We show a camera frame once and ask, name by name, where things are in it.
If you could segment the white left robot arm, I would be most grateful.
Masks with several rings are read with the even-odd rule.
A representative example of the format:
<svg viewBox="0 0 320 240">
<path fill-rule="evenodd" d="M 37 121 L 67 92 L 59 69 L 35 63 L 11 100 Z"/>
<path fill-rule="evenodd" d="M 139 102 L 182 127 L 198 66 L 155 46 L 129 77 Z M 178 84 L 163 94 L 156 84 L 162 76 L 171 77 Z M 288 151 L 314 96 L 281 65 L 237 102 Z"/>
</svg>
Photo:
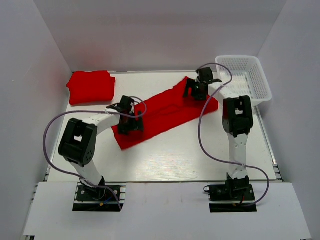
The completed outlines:
<svg viewBox="0 0 320 240">
<path fill-rule="evenodd" d="M 80 182 L 90 188 L 105 185 L 104 177 L 93 161 L 97 136 L 115 127 L 116 133 L 128 136 L 131 132 L 143 132 L 143 112 L 135 112 L 139 98 L 122 96 L 119 103 L 107 106 L 85 119 L 72 118 L 68 121 L 58 147 L 58 153 L 77 171 Z"/>
</svg>

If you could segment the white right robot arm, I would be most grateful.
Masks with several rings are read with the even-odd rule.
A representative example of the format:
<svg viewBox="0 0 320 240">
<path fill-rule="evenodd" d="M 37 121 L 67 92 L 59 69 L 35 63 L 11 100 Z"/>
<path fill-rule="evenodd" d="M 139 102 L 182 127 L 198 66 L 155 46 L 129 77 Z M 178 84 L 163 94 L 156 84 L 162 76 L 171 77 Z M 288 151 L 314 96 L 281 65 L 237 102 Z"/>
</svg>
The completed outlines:
<svg viewBox="0 0 320 240">
<path fill-rule="evenodd" d="M 183 97 L 191 95 L 195 100 L 205 102 L 200 112 L 200 122 L 212 99 L 222 105 L 222 126 L 229 142 L 227 178 L 244 180 L 248 178 L 247 141 L 254 124 L 251 98 L 226 88 L 231 81 L 223 83 L 220 79 L 215 79 L 210 67 L 203 66 L 196 73 L 196 79 L 187 79 Z"/>
</svg>

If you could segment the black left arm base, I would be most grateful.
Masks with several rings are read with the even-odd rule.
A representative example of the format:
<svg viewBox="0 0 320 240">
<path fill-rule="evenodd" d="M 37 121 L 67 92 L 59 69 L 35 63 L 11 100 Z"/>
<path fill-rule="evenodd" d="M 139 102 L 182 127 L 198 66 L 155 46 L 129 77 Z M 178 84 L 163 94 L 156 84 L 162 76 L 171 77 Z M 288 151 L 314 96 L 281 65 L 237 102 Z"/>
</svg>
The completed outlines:
<svg viewBox="0 0 320 240">
<path fill-rule="evenodd" d="M 105 188 L 92 188 L 84 184 L 77 186 L 75 200 L 78 202 L 116 201 L 114 194 Z"/>
</svg>

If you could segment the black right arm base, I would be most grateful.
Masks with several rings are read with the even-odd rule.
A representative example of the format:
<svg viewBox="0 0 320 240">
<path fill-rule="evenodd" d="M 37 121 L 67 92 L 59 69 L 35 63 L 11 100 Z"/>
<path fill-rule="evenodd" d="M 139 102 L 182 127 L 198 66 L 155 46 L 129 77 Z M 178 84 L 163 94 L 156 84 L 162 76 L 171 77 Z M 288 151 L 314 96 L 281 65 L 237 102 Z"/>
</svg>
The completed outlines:
<svg viewBox="0 0 320 240">
<path fill-rule="evenodd" d="M 231 190 L 226 184 L 211 184 L 206 185 L 203 191 L 209 195 L 209 200 L 212 202 L 223 201 L 254 201 L 255 193 L 253 186 L 250 184 L 248 188 L 240 190 Z"/>
</svg>

